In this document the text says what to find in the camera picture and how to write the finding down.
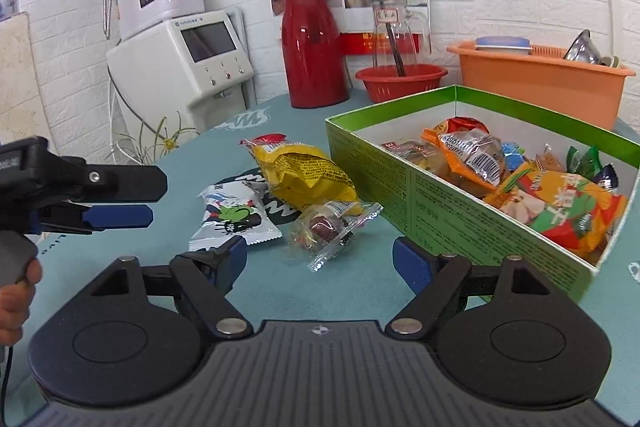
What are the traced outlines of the person's left hand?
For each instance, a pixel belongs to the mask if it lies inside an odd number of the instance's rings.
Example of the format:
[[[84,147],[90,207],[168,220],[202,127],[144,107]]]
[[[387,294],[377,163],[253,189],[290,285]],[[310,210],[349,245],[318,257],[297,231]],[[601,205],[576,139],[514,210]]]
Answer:
[[[14,285],[1,288],[0,345],[12,347],[23,336],[23,325],[29,318],[29,307],[34,300],[36,285],[42,279],[42,268],[37,259],[27,265],[26,275]]]

